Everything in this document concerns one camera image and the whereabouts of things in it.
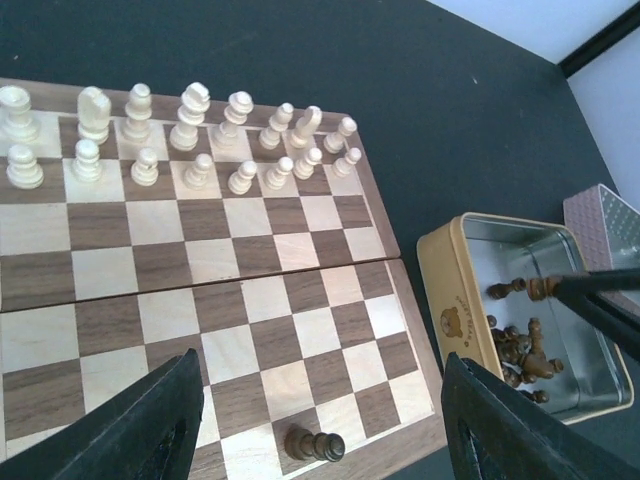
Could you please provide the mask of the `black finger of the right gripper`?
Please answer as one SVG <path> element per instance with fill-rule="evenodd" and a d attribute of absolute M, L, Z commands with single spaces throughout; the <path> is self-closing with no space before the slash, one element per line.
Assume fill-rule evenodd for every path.
<path fill-rule="evenodd" d="M 639 269 L 583 272 L 563 276 L 554 287 L 555 295 L 587 294 L 611 291 L 638 291 Z"/>
<path fill-rule="evenodd" d="M 599 293 L 557 294 L 556 298 L 639 362 L 639 316 Z"/>

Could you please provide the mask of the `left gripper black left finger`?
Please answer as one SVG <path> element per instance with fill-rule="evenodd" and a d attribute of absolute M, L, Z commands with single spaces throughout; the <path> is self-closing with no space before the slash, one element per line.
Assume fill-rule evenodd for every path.
<path fill-rule="evenodd" d="M 1 463 L 3 479 L 186 479 L 204 405 L 189 349 Z"/>

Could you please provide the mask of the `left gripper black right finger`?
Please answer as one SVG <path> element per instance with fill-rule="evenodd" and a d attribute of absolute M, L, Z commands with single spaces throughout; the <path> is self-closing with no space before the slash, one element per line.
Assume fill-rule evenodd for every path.
<path fill-rule="evenodd" d="M 457 479 L 639 477 L 637 468 L 455 353 L 447 357 L 441 404 Z"/>

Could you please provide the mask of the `dark wooden chess piece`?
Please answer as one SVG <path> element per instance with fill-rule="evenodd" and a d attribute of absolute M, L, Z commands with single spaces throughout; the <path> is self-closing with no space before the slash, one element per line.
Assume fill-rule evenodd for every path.
<path fill-rule="evenodd" d="M 542 301 L 555 296 L 555 289 L 562 281 L 561 276 L 531 278 L 526 281 L 526 292 L 530 300 Z"/>

